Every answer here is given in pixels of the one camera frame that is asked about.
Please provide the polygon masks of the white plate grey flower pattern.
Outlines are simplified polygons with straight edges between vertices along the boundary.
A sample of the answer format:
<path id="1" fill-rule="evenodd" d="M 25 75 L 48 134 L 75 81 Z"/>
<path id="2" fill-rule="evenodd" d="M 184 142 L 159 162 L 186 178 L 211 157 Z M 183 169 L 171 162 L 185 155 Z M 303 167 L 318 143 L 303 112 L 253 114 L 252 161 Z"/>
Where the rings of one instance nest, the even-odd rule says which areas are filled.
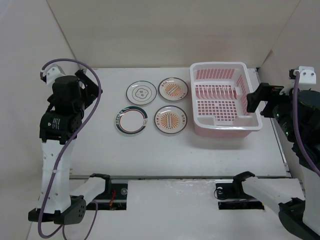
<path id="1" fill-rule="evenodd" d="M 157 96 L 157 89 L 149 81 L 136 81 L 128 86 L 126 90 L 127 100 L 138 106 L 150 104 Z"/>

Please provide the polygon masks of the white plate green red rim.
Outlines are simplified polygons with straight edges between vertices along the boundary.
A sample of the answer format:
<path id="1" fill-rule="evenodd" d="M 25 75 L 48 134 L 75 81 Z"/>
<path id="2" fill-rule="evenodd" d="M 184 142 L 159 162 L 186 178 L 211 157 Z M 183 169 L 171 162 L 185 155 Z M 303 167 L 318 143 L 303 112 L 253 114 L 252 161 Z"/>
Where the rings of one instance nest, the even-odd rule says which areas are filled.
<path id="1" fill-rule="evenodd" d="M 135 135 L 142 132 L 148 124 L 147 112 L 138 106 L 127 106 L 115 117 L 115 127 L 125 135 Z"/>

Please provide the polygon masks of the orange sunburst plate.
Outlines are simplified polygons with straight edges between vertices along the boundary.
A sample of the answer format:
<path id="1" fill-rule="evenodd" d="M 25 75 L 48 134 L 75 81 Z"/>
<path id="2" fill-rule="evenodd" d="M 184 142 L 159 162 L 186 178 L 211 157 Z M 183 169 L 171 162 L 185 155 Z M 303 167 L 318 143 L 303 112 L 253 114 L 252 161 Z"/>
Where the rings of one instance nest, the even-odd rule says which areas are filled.
<path id="1" fill-rule="evenodd" d="M 184 80 L 178 77 L 168 77 L 159 83 L 158 92 L 163 99 L 176 102 L 187 96 L 189 87 Z"/>
<path id="2" fill-rule="evenodd" d="M 182 132 L 188 123 L 186 112 L 175 105 L 166 105 L 158 109 L 154 115 L 156 128 L 168 135 L 175 135 Z"/>

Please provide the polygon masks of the orange sunburst plate front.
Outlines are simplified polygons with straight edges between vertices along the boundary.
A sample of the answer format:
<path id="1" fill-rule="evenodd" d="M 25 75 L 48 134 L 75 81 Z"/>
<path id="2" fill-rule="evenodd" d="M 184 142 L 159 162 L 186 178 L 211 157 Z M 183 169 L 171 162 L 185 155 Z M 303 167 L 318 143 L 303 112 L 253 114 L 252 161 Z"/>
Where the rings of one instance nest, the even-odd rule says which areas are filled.
<path id="1" fill-rule="evenodd" d="M 166 105 L 158 109 L 154 115 L 156 128 L 168 135 L 175 135 L 182 132 L 188 123 L 186 112 L 175 105 Z"/>

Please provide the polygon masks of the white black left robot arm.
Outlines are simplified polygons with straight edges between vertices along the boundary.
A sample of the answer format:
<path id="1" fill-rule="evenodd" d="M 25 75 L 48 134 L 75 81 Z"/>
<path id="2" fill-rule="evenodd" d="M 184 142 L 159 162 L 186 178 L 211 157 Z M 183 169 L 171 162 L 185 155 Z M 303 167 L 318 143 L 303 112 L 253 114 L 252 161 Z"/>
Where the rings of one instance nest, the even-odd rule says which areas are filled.
<path id="1" fill-rule="evenodd" d="M 69 186 L 72 152 L 85 110 L 102 90 L 82 70 L 74 75 L 59 73 L 53 79 L 49 106 L 39 125 L 43 152 L 41 192 L 28 220 L 75 225 L 83 220 L 88 204 L 97 196 L 105 199 L 112 192 L 111 177 L 101 173 L 93 173 L 74 191 Z"/>

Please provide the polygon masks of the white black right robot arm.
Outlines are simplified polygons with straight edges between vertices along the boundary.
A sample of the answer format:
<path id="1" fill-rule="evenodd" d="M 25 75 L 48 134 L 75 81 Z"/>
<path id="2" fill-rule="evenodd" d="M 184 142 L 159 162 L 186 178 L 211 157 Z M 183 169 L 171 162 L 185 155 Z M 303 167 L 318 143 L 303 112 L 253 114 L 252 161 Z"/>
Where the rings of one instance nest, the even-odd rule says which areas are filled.
<path id="1" fill-rule="evenodd" d="M 236 198 L 253 198 L 267 205 L 281 224 L 301 240 L 320 238 L 320 94 L 314 90 L 261 83 L 247 96 L 247 111 L 253 112 L 262 101 L 263 117 L 275 119 L 292 145 L 304 199 L 277 191 L 247 171 L 233 177 L 231 191 Z"/>

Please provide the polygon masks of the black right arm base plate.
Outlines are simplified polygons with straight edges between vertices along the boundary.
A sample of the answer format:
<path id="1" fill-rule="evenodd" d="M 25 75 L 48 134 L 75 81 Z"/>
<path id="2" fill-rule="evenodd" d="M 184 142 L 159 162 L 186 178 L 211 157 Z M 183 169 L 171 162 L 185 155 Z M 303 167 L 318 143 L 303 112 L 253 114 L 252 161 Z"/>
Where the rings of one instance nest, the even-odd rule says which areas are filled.
<path id="1" fill-rule="evenodd" d="M 215 184 L 214 197 L 218 200 L 219 210 L 264 210 L 262 202 L 243 192 L 231 182 Z"/>

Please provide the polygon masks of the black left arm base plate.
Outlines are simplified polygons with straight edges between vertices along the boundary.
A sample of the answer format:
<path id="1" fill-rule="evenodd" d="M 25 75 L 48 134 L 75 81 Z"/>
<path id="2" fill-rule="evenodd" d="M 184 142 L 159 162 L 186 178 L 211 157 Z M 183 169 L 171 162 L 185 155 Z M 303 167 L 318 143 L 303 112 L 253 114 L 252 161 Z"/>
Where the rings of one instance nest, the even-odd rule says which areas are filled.
<path id="1" fill-rule="evenodd" d="M 112 183 L 109 177 L 95 175 L 84 184 L 77 205 L 81 210 L 117 211 L 127 209 L 128 185 Z"/>

